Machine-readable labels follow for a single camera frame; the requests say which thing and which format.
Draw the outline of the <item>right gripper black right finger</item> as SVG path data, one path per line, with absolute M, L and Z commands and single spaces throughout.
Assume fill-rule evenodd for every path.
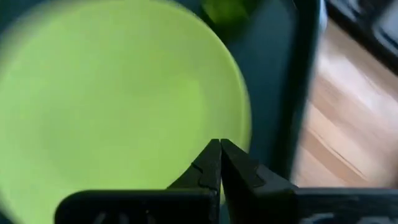
M 228 139 L 221 140 L 221 178 L 230 224 L 294 224 L 295 189 Z

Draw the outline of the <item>dark green plastic tray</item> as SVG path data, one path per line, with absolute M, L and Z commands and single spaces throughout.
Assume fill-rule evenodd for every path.
M 21 14 L 49 1 L 54 0 L 0 0 L 0 33 Z M 247 152 L 289 177 L 318 39 L 320 0 L 263 0 L 231 35 L 212 28 L 200 0 L 168 1 L 192 11 L 229 50 L 248 91 Z

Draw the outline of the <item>lime green plate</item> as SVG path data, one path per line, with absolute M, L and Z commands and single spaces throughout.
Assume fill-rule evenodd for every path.
M 163 189 L 212 139 L 247 151 L 242 73 L 168 0 L 54 0 L 0 33 L 0 210 L 53 224 L 66 196 Z

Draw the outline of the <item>black aluminium table frame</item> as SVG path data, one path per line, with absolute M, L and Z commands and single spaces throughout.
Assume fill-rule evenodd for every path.
M 398 77 L 398 0 L 325 0 L 329 17 Z

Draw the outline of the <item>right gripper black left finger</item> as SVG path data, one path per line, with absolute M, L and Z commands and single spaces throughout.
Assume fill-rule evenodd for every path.
M 191 162 L 188 169 L 168 189 L 207 189 L 219 193 L 221 188 L 221 143 L 212 139 Z

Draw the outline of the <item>green glass cup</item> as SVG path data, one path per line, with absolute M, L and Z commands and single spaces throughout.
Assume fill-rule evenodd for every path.
M 263 0 L 201 0 L 212 28 L 230 30 L 249 20 Z

